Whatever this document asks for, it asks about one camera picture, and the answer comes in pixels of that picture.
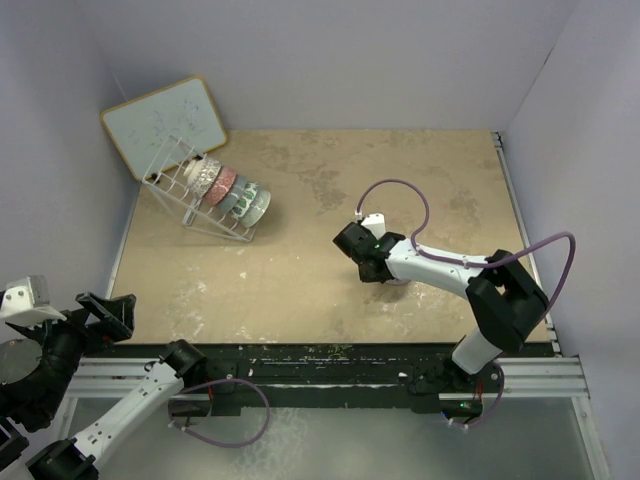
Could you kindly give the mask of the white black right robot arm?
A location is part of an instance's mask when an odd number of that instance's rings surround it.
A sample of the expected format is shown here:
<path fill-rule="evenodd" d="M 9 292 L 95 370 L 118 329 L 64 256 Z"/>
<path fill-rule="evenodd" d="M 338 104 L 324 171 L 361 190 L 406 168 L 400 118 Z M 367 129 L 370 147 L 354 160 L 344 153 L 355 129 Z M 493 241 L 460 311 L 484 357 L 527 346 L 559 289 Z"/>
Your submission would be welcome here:
<path fill-rule="evenodd" d="M 437 379 L 456 391 L 469 390 L 500 354 L 520 351 L 549 306 L 522 264 L 505 261 L 510 256 L 505 250 L 485 258 L 456 254 L 445 262 L 448 252 L 414 244 L 399 233 L 377 236 L 362 222 L 347 224 L 333 243 L 357 265 L 363 283 L 418 282 L 469 303 L 476 327 L 436 370 Z"/>

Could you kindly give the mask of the grey hexagon red-rim bowl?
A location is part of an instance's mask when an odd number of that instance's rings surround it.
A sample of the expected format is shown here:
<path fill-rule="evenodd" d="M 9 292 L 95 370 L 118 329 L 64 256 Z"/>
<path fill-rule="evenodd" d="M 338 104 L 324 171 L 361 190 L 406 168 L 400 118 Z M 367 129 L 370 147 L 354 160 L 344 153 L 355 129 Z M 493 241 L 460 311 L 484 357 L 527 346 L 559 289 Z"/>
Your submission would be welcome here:
<path fill-rule="evenodd" d="M 238 200 L 243 196 L 247 179 L 242 175 L 237 175 L 235 181 L 225 195 L 225 197 L 216 205 L 219 212 L 223 215 L 228 214 L 236 205 Z"/>

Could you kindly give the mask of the brown floral pattern bowl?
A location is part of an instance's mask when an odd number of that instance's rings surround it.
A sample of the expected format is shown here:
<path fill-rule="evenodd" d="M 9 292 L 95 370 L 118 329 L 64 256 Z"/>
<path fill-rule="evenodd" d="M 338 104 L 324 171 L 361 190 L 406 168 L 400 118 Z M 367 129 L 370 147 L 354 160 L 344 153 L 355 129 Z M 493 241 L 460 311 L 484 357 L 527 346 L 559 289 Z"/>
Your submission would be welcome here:
<path fill-rule="evenodd" d="M 236 177 L 237 172 L 233 168 L 223 166 L 204 199 L 211 206 L 218 205 L 231 190 Z"/>

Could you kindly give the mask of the teal triangle pattern bowl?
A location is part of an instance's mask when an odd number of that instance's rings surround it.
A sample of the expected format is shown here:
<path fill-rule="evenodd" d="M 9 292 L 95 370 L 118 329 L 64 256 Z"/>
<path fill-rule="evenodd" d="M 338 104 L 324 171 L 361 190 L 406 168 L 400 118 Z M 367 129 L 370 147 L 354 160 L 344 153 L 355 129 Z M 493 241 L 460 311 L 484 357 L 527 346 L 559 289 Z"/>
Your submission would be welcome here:
<path fill-rule="evenodd" d="M 260 189 L 246 214 L 241 218 L 241 223 L 246 228 L 253 227 L 266 213 L 270 201 L 271 193 L 268 190 Z"/>

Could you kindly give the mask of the purple striped bowl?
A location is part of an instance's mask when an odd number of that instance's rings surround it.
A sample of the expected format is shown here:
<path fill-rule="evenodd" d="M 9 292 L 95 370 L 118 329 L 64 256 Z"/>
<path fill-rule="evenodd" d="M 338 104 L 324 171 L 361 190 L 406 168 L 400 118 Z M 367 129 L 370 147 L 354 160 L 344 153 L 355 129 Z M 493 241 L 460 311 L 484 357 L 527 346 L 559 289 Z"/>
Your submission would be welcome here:
<path fill-rule="evenodd" d="M 385 285 L 391 285 L 391 286 L 405 286 L 407 284 L 409 284 L 411 282 L 411 280 L 406 280 L 406 279 L 389 279 L 386 280 L 384 282 Z"/>

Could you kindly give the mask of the maroon triangle pattern bowl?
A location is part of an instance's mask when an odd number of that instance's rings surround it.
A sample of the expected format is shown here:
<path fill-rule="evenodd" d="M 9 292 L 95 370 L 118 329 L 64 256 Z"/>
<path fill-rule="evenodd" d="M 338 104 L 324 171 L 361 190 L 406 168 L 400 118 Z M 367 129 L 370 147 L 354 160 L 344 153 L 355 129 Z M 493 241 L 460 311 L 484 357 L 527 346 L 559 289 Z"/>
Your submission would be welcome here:
<path fill-rule="evenodd" d="M 207 193 L 221 168 L 221 163 L 212 158 L 193 159 L 188 163 L 183 176 L 194 197 L 200 199 Z"/>

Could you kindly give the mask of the green leaf pattern bowl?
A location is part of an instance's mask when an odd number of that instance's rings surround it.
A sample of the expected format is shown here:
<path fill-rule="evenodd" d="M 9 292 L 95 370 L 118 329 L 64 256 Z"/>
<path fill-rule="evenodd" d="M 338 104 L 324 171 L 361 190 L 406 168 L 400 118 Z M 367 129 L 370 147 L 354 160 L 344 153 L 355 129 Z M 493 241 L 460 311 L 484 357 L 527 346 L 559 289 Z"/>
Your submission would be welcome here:
<path fill-rule="evenodd" d="M 231 209 L 231 217 L 240 220 L 249 210 L 249 207 L 258 193 L 259 185 L 256 182 L 247 182 L 242 195 Z"/>

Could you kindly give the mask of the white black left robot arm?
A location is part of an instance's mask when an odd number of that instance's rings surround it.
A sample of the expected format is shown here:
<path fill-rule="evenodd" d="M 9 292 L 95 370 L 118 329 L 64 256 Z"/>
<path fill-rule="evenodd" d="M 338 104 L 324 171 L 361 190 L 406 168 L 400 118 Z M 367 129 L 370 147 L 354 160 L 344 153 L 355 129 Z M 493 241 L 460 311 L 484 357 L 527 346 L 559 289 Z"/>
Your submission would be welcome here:
<path fill-rule="evenodd" d="M 180 390 L 206 378 L 205 357 L 185 340 L 169 343 L 119 398 L 72 392 L 81 360 L 134 330 L 136 298 L 77 296 L 57 311 L 26 287 L 1 293 L 1 320 L 19 338 L 1 344 L 1 476 L 97 479 L 118 447 Z"/>

